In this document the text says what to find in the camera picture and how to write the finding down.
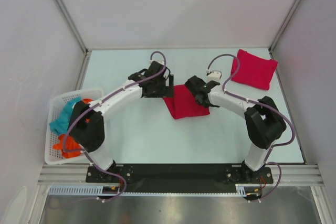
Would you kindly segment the magenta t shirt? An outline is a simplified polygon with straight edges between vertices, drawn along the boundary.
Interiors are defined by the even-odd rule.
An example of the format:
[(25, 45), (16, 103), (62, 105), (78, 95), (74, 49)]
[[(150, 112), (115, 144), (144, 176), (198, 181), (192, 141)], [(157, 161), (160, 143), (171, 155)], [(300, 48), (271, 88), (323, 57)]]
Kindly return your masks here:
[(233, 60), (231, 75), (232, 81), (261, 90), (269, 90), (278, 62), (266, 60), (240, 49), (237, 59)]
[(163, 101), (175, 120), (210, 115), (209, 108), (197, 104), (191, 92), (183, 84), (174, 86), (173, 96), (163, 98)]

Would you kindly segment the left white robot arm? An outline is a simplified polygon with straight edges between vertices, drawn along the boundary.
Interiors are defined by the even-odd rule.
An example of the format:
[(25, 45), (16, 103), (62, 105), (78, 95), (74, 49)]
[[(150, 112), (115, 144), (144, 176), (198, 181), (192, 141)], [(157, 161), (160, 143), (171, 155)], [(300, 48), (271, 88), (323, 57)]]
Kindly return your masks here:
[(174, 75), (164, 62), (151, 61), (150, 66), (128, 76), (116, 90), (89, 103), (74, 105), (67, 134), (80, 145), (87, 159), (99, 166), (98, 176), (105, 182), (115, 178), (112, 141), (105, 127), (112, 116), (141, 98), (166, 98), (174, 94)]

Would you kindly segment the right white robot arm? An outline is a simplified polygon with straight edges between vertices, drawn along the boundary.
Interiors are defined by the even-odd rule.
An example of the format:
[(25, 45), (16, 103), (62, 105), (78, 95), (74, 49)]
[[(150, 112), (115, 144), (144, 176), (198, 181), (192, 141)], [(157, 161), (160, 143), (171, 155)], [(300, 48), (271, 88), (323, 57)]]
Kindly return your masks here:
[(286, 123), (272, 98), (265, 96), (253, 102), (248, 98), (240, 98), (219, 85), (215, 80), (205, 82), (197, 76), (192, 76), (185, 82), (198, 105), (224, 108), (245, 120), (251, 147), (243, 161), (245, 167), (242, 176), (245, 181), (254, 183), (261, 177), (260, 169), (265, 165), (265, 158), (273, 142), (287, 129)]

